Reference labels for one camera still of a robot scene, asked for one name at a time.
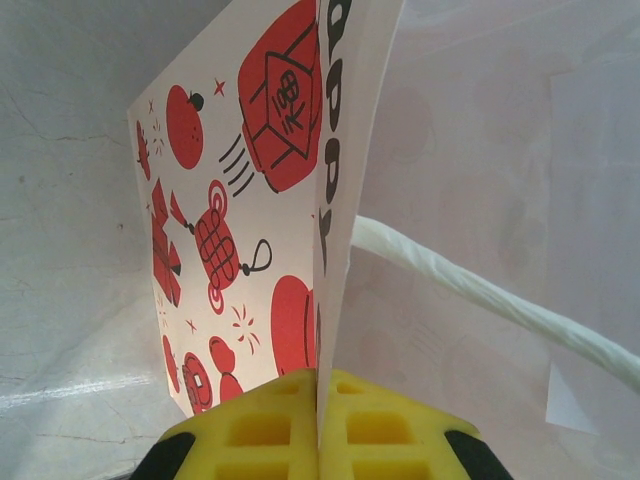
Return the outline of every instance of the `black rubber pad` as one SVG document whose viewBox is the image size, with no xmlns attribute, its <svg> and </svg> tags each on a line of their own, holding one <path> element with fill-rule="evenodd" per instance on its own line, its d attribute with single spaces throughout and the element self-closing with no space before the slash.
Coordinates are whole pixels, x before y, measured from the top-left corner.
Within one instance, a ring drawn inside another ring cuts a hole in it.
<svg viewBox="0 0 640 480">
<path fill-rule="evenodd" d="M 173 480 L 196 441 L 192 433 L 178 433 L 156 443 L 129 480 Z"/>
<path fill-rule="evenodd" d="M 457 430 L 444 434 L 471 480 L 513 480 L 482 440 Z"/>
</svg>

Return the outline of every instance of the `yellow foam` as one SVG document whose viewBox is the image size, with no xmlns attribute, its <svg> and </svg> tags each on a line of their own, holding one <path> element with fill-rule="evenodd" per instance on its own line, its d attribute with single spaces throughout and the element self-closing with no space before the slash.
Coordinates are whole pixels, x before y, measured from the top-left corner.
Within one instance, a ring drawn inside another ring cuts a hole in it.
<svg viewBox="0 0 640 480">
<path fill-rule="evenodd" d="M 444 433 L 471 424 L 337 370 L 318 450 L 315 385 L 298 370 L 171 428 L 195 436 L 174 478 L 469 480 Z"/>
</svg>

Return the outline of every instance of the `gift bag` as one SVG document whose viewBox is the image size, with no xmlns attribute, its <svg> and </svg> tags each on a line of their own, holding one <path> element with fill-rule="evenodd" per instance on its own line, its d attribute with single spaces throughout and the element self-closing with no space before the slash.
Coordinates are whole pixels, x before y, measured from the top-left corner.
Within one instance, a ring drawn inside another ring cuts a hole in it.
<svg viewBox="0 0 640 480">
<path fill-rule="evenodd" d="M 516 478 L 635 478 L 632 389 L 591 366 L 585 389 L 585 360 L 425 277 L 391 233 L 373 255 L 363 217 L 633 362 L 639 18 L 623 0 L 234 0 L 129 110 L 185 414 L 317 367 L 321 424 L 339 367 L 475 423 Z M 602 226 L 622 253 L 581 270 Z M 594 275 L 624 308 L 578 308 Z"/>
</svg>

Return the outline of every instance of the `yellow sponge block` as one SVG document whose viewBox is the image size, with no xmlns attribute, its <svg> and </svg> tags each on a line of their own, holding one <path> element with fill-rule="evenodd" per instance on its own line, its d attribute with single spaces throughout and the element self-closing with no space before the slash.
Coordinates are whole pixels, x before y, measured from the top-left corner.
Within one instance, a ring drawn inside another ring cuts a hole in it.
<svg viewBox="0 0 640 480">
<path fill-rule="evenodd" d="M 509 480 L 469 423 L 334 371 L 317 448 L 314 370 L 168 430 L 131 480 Z"/>
</svg>

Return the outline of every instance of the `paper bag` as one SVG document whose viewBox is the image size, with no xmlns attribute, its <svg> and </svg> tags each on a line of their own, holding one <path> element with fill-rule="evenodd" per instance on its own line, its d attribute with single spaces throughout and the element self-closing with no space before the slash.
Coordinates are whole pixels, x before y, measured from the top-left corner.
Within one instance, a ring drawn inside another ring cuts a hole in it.
<svg viewBox="0 0 640 480">
<path fill-rule="evenodd" d="M 330 366 L 401 5 L 236 0 L 130 108 L 169 389 L 186 414 L 315 366 L 321 315 Z"/>
<path fill-rule="evenodd" d="M 349 241 L 370 216 L 557 308 L 552 84 L 637 56 L 638 18 L 631 1 L 235 0 L 129 111 L 185 413 L 317 365 L 322 422 L 336 366 L 475 423 L 515 478 L 637 477 L 640 442 L 547 423 L 578 428 L 580 391 L 558 409 L 543 339 Z"/>
</svg>

